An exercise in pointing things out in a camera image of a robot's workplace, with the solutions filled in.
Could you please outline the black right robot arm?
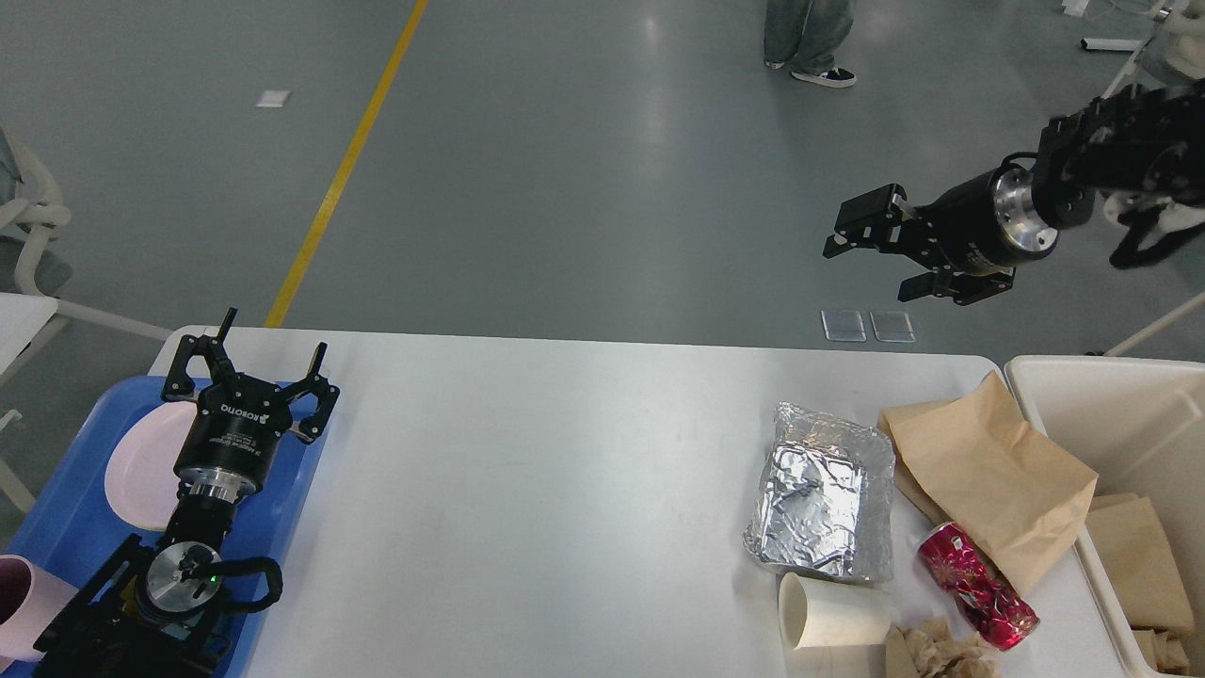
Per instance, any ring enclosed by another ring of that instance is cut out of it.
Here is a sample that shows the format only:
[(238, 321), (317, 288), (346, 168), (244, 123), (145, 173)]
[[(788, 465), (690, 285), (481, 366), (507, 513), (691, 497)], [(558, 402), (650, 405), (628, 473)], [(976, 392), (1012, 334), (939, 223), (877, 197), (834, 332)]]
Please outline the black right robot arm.
[(907, 257), (922, 271), (899, 284), (903, 303), (978, 303), (1009, 291), (1019, 266), (1051, 257), (1103, 197), (1103, 214), (1124, 232), (1110, 265), (1160, 265), (1203, 237), (1203, 106), (1201, 81), (1098, 96), (1050, 119), (1035, 151), (1004, 157), (931, 204), (909, 202), (897, 184), (847, 199), (823, 254)]

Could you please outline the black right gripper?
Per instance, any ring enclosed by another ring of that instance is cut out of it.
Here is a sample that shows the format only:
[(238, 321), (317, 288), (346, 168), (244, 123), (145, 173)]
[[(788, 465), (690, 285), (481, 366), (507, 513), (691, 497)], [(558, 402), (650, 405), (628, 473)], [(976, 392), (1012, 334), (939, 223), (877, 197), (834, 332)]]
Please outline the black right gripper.
[(994, 169), (916, 205), (903, 185), (882, 185), (841, 204), (822, 257), (871, 249), (952, 270), (912, 276), (898, 300), (948, 297), (965, 306), (1009, 291), (1015, 269), (1050, 257), (1057, 229), (1038, 214), (1027, 169)]

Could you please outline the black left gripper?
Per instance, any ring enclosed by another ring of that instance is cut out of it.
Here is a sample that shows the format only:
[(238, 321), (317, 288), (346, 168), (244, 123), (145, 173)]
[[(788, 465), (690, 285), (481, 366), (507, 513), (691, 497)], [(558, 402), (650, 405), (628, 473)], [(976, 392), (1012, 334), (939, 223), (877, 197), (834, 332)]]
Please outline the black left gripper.
[[(174, 466), (181, 487), (222, 487), (228, 499), (263, 490), (283, 434), (305, 444), (318, 441), (341, 393), (321, 375), (327, 342), (315, 347), (305, 377), (287, 387), (240, 375), (225, 348), (237, 314), (230, 306), (214, 335), (182, 336), (160, 391), (164, 402), (195, 402), (196, 415)], [(194, 359), (208, 372), (210, 385), (201, 390), (188, 372)], [(305, 396), (315, 397), (313, 415), (293, 421), (290, 403)]]

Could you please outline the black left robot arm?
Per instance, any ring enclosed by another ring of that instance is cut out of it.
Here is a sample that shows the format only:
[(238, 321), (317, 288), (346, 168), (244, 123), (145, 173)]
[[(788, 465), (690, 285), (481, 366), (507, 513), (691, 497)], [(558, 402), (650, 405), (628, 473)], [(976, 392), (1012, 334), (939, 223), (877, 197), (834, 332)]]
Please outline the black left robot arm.
[(161, 382), (189, 426), (172, 464), (167, 524), (146, 543), (130, 535), (34, 639), (36, 677), (212, 677), (246, 617), (283, 592), (268, 549), (284, 518), (258, 501), (280, 447), (317, 442), (339, 387), (322, 373), (327, 343), (301, 378), (264, 381), (227, 352), (236, 317), (214, 335), (182, 336)]

